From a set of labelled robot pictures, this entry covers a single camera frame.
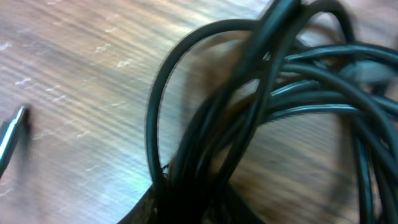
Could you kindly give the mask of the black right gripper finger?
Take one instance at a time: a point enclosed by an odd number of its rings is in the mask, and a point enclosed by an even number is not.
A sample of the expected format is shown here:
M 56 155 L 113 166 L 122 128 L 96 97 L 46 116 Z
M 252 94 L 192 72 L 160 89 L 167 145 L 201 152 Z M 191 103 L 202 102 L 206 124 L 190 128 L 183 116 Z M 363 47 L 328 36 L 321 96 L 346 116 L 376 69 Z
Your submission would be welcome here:
M 166 212 L 166 200 L 171 199 L 172 187 L 167 184 L 160 197 L 156 192 L 152 184 L 118 224 L 172 224 L 172 216 Z

